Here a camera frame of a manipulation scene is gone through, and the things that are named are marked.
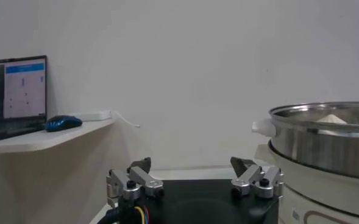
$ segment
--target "black screw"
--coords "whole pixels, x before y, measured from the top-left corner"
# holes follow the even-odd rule
[[[269,186],[269,180],[263,178],[262,180],[259,181],[259,185],[261,187],[267,187],[267,186]]]
[[[129,180],[128,182],[126,182],[126,188],[128,188],[128,189],[136,188],[136,182],[133,180]]]

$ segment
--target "metal bracket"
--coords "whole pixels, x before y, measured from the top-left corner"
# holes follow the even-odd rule
[[[108,199],[122,196],[125,200],[140,198],[141,186],[121,170],[111,170],[106,178]]]
[[[233,186],[232,193],[237,197],[248,195],[251,190],[251,185],[258,181],[261,176],[261,167],[251,165],[240,177],[231,180],[231,184]]]
[[[145,194],[147,196],[155,198],[164,196],[163,181],[152,178],[140,167],[131,167],[129,170],[129,177],[131,180],[134,180],[144,186]]]
[[[283,174],[276,167],[270,167],[263,178],[255,184],[255,194],[260,198],[272,198],[274,195],[282,195]]]

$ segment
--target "laptop screen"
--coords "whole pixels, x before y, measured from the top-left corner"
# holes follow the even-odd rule
[[[0,121],[46,118],[46,57],[0,60]]]

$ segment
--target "pot handle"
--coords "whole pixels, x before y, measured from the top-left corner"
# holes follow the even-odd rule
[[[271,123],[271,119],[253,122],[252,132],[259,133],[266,137],[275,137],[277,134],[277,130],[275,129],[274,124]]]

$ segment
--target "black cable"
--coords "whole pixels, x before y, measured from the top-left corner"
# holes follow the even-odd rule
[[[119,209],[113,208],[106,212],[106,215],[101,218],[97,224],[113,224],[119,221]]]

